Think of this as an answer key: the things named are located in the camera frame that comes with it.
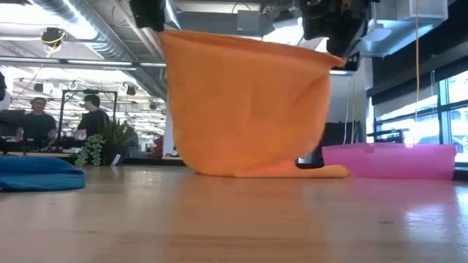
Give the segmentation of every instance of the green plant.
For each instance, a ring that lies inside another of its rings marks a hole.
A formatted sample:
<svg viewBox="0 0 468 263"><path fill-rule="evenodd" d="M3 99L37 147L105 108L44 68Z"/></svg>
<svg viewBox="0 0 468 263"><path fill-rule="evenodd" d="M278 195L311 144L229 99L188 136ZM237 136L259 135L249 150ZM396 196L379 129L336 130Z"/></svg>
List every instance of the green plant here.
<svg viewBox="0 0 468 263"><path fill-rule="evenodd" d="M104 126L100 126L99 134L108 145L126 145L130 133L125 123L112 120Z"/></svg>
<svg viewBox="0 0 468 263"><path fill-rule="evenodd" d="M105 144L105 140L101 134L96 134L88 138L85 147L81 148L81 153L75 161L76 167L83 167L88 163L88 158L92 157L91 162L95 167L101 165L101 152L102 145Z"/></svg>

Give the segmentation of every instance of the wooden table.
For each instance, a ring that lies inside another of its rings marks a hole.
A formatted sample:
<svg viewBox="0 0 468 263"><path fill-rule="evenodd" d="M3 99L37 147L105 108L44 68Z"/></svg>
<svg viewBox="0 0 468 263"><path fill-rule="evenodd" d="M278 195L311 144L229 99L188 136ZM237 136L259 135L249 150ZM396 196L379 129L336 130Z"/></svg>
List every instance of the wooden table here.
<svg viewBox="0 0 468 263"><path fill-rule="evenodd" d="M468 188L90 168L88 185L0 194L0 262L468 262Z"/></svg>

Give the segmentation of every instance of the blue cloth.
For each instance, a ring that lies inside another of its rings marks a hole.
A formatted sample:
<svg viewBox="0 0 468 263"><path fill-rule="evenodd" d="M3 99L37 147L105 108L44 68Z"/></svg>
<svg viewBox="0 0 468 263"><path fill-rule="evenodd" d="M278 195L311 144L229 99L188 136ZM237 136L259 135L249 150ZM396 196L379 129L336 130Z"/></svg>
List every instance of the blue cloth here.
<svg viewBox="0 0 468 263"><path fill-rule="evenodd" d="M2 191L64 191L85 187L85 173L57 158L0 156Z"/></svg>

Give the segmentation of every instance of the pink plastic tub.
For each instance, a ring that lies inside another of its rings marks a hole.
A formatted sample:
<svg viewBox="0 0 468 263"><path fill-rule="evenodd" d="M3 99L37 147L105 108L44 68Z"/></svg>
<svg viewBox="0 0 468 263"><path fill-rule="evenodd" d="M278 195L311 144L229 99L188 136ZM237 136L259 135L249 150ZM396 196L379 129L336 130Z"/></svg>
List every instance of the pink plastic tub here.
<svg viewBox="0 0 468 263"><path fill-rule="evenodd" d="M325 165L343 165L355 177L452 180L456 146L356 143L322 154Z"/></svg>

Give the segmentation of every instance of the orange cloth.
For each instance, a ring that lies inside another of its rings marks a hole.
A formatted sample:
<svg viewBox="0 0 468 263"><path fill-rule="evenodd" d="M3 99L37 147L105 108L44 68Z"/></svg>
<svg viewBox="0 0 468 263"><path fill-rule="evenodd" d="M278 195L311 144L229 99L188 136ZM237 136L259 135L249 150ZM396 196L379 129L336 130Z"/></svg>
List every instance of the orange cloth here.
<svg viewBox="0 0 468 263"><path fill-rule="evenodd" d="M191 31L164 31L160 39L174 142L192 169L238 177L347 175L342 167L304 173L285 164L320 141L331 97L329 70L342 59Z"/></svg>

